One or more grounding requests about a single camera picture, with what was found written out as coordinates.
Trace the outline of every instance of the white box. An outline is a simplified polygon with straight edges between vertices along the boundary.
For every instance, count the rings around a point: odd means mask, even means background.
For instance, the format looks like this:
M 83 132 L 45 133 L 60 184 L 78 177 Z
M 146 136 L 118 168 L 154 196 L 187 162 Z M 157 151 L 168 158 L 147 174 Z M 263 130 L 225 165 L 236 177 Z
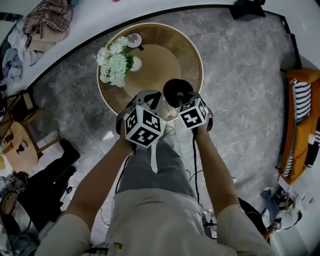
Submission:
M 165 131 L 166 121 L 137 105 L 125 116 L 125 138 L 137 145 L 148 148 Z
M 201 98 L 196 98 L 177 109 L 177 113 L 187 129 L 192 129 L 206 123 L 207 107 Z

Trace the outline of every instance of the brown plaid cloth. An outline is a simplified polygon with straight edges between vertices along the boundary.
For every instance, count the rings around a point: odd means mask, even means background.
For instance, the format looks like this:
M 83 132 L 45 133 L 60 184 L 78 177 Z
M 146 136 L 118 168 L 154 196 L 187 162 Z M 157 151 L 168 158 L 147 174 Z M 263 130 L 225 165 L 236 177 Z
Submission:
M 42 22 L 46 22 L 54 30 L 66 31 L 69 21 L 63 15 L 67 13 L 68 8 L 67 0 L 43 0 L 24 19 L 24 33 L 31 36 L 38 32 Z

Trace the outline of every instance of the wooden table top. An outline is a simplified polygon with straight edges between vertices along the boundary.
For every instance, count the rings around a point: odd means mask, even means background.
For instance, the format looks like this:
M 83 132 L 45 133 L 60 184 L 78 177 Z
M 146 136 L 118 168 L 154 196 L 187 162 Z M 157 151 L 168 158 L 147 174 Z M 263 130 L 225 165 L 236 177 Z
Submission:
M 198 50 L 190 39 L 177 29 L 160 23 L 140 23 L 125 28 L 108 44 L 130 33 L 142 36 L 143 51 L 126 47 L 142 61 L 141 69 L 125 76 L 125 86 L 118 87 L 100 81 L 100 66 L 97 68 L 97 84 L 107 106 L 115 113 L 122 112 L 132 98 L 143 90 L 162 92 L 165 83 L 173 78 L 188 81 L 195 92 L 203 84 L 203 64 Z M 176 109 L 164 100 L 161 117 L 167 121 L 177 118 Z
M 13 140 L 11 140 L 13 148 L 4 155 L 14 171 L 25 172 L 38 163 L 39 159 L 37 150 L 34 147 L 27 131 L 20 123 L 13 122 L 10 129 L 5 134 L 5 137 L 11 133 L 13 134 Z M 19 152 L 19 154 L 17 153 L 17 149 L 22 142 L 26 143 L 27 148 L 23 152 Z M 4 150 L 9 144 L 4 143 L 4 140 L 2 140 L 1 145 Z

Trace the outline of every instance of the white vase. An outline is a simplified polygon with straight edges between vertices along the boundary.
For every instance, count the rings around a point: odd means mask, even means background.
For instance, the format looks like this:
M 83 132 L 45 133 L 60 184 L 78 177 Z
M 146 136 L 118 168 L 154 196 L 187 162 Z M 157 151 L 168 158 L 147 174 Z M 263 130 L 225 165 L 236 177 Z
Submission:
M 130 71 L 138 71 L 142 66 L 142 61 L 137 56 L 133 57 L 133 66 Z

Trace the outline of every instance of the orange sofa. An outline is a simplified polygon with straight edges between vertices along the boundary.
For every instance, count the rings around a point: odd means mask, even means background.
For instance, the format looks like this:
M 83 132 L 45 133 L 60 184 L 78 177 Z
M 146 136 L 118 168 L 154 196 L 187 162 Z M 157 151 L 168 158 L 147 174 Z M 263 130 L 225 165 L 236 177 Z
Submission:
M 288 82 L 288 125 L 279 174 L 290 185 L 307 168 L 305 161 L 308 153 L 309 135 L 316 134 L 318 118 L 320 118 L 320 71 L 302 68 L 287 71 Z M 310 83 L 311 109 L 303 121 L 297 122 L 295 117 L 295 91 L 293 79 Z

